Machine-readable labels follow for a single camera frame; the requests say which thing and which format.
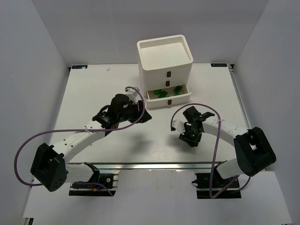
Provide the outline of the white bottom drawer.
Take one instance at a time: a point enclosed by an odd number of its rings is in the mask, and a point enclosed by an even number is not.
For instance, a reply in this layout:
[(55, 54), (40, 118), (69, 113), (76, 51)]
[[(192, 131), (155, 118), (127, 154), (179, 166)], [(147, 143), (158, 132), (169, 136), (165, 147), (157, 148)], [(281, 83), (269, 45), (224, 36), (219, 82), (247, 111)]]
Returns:
[(162, 108), (172, 105), (180, 105), (183, 103), (187, 103), (190, 100), (191, 92), (188, 90), (187, 86), (181, 85), (182, 90), (180, 91), (180, 95), (175, 96), (174, 89), (175, 87), (167, 87), (162, 89), (162, 91), (167, 91), (168, 95), (165, 98), (158, 98), (158, 96), (153, 94), (154, 90), (147, 91), (147, 99), (146, 106), (148, 109)]

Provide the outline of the green long lego brick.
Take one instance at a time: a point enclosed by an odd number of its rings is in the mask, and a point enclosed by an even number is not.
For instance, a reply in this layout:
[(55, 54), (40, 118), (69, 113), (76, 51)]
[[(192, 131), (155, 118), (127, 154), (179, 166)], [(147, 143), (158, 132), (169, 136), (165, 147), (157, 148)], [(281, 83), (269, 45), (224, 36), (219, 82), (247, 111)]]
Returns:
[(176, 88), (173, 91), (174, 93), (180, 93), (181, 90), (182, 90), (182, 86), (176, 86)]

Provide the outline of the white three-drawer storage box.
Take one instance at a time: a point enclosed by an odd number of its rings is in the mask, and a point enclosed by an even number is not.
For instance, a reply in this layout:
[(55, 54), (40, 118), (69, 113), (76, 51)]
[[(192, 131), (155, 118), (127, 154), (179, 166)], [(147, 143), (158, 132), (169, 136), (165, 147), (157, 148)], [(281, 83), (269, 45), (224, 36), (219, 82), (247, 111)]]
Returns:
[(147, 91), (186, 85), (193, 56), (183, 35), (137, 42), (138, 71), (145, 99)]

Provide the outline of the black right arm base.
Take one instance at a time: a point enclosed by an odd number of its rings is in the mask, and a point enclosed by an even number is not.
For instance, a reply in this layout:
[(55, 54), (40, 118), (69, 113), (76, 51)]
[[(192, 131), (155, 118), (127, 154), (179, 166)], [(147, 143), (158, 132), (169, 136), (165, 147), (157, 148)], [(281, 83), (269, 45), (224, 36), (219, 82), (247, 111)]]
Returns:
[[(223, 180), (219, 178), (213, 178), (212, 182), (212, 195), (217, 194), (222, 188), (224, 188), (232, 178)], [(195, 180), (191, 182), (196, 187), (197, 199), (210, 199), (209, 184), (210, 184), (210, 173), (196, 173)], [(236, 179), (226, 190), (220, 193), (216, 199), (240, 199), (241, 193), (239, 191), (240, 183)]]

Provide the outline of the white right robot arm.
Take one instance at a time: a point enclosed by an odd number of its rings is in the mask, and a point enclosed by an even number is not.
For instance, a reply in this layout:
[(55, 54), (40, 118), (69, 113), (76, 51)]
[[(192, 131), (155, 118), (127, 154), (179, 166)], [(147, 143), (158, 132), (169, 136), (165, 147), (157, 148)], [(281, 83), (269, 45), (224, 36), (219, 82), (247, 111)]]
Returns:
[(172, 120), (172, 129), (180, 133), (179, 139), (197, 147), (202, 134), (210, 134), (232, 145), (236, 158), (214, 167), (223, 180), (245, 174), (253, 177), (276, 162), (276, 155), (262, 129), (247, 129), (222, 121), (211, 112), (200, 113), (195, 107), (183, 112), (186, 122)]

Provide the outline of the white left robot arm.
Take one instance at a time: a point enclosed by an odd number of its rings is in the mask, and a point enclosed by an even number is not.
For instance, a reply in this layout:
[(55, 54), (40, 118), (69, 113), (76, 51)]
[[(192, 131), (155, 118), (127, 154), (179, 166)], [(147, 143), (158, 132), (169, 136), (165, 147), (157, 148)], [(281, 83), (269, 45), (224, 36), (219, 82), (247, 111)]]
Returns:
[(82, 132), (75, 132), (53, 145), (41, 144), (30, 172), (50, 192), (68, 182), (95, 185), (99, 170), (91, 163), (71, 164), (71, 159), (94, 142), (108, 136), (120, 123), (145, 123), (151, 118), (144, 109), (143, 101), (117, 94), (109, 105), (101, 108), (89, 121)]

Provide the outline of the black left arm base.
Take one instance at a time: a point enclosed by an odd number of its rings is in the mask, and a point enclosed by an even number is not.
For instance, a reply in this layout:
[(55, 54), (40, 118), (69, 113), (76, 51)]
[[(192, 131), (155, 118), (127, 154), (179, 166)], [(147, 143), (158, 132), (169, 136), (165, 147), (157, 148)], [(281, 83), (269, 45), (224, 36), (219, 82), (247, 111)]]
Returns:
[(69, 196), (113, 197), (118, 186), (118, 175), (111, 172), (101, 172), (92, 164), (84, 164), (92, 172), (88, 180), (72, 182)]

